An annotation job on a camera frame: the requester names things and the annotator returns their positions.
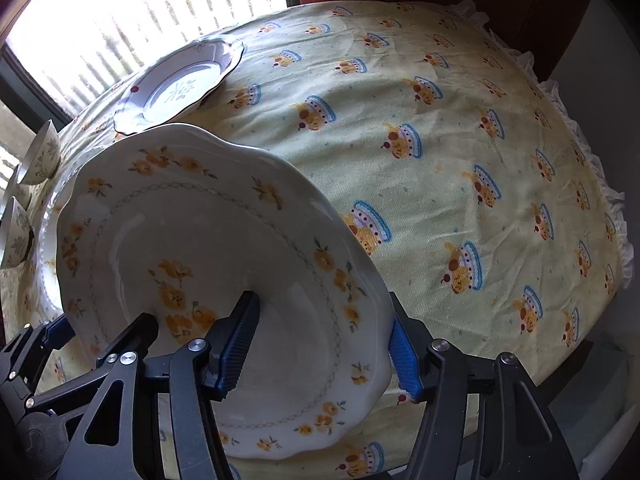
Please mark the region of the floral bowl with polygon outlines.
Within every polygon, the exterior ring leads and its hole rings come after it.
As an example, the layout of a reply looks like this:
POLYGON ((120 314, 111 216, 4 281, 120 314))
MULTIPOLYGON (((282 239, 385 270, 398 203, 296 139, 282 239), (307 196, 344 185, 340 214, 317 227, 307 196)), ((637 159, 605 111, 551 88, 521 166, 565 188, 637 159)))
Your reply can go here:
POLYGON ((6 189, 1 197, 0 210, 4 211, 9 200, 14 197, 24 209, 27 209, 30 201, 32 200, 32 192, 27 185, 18 183, 18 174, 20 173, 21 165, 17 165, 13 170, 12 176, 9 178, 9 182, 6 185, 6 189))
POLYGON ((21 203, 11 197, 1 218, 1 267, 12 269, 22 263, 32 244, 32 226, 21 203))
POLYGON ((52 120, 48 120, 29 145, 18 170, 17 181, 22 185, 37 185, 50 179, 61 161, 58 132, 52 120))

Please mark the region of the yellow patterned tablecloth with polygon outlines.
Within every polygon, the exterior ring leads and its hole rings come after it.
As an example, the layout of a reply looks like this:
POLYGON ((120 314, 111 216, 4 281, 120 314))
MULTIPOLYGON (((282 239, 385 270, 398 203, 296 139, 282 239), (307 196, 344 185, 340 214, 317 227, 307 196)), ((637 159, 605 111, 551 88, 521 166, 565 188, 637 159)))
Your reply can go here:
POLYGON ((240 65, 183 121, 293 164, 436 335, 541 382, 630 282, 599 159, 467 6, 322 2, 231 33, 240 65))

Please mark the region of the red-pattern white plate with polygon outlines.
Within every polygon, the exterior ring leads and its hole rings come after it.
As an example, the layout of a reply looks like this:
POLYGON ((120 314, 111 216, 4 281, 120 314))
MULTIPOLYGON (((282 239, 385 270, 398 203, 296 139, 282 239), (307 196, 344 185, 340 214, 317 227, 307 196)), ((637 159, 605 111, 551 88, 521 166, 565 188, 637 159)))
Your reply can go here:
POLYGON ((244 51, 239 39, 205 37, 160 58, 122 95, 115 131, 131 136, 179 117, 222 84, 244 51))

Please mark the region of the scalloped yellow-flower plate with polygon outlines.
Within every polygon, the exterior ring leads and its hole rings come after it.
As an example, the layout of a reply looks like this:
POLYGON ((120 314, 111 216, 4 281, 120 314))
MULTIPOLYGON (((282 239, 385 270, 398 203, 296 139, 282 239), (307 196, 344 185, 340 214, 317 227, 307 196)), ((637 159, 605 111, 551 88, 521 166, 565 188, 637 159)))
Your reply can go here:
POLYGON ((390 382, 390 296, 328 200, 293 166, 189 125, 121 140, 80 168, 56 222, 64 311, 90 352, 138 314, 154 356, 260 301, 236 387, 214 407, 237 458, 334 445, 390 382))

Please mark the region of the balcony railing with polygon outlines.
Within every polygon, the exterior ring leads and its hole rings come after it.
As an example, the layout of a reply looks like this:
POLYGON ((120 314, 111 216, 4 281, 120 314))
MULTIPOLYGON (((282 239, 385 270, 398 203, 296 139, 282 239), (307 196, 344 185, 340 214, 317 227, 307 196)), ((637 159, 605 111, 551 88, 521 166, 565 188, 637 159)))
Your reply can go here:
POLYGON ((286 0, 46 0, 63 30, 44 79, 75 116, 188 42, 284 9, 286 0))

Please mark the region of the beaded yellow-flower plate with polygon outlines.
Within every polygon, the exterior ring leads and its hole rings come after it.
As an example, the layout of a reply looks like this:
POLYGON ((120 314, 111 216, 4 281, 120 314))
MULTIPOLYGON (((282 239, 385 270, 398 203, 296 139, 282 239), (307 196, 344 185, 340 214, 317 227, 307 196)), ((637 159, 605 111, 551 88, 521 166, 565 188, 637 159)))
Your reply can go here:
POLYGON ((38 232, 36 283, 39 307, 47 318, 56 318, 63 312, 60 285, 56 275, 56 226, 62 209, 73 193, 75 180, 75 176, 68 176, 55 185, 44 208, 38 232))

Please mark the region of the black window frame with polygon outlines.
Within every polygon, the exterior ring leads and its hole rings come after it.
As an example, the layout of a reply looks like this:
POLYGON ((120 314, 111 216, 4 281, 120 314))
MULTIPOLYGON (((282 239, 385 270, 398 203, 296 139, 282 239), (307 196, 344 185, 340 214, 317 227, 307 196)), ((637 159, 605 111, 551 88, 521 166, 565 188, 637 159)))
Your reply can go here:
MULTIPOLYGON (((66 113, 55 102, 44 79, 63 30, 61 20, 46 10, 45 2, 1 0, 1 99, 32 130, 37 130, 47 120, 53 120, 58 128, 62 128, 82 112, 75 116, 66 113)), ((298 2, 286 0, 285 8, 298 2)))

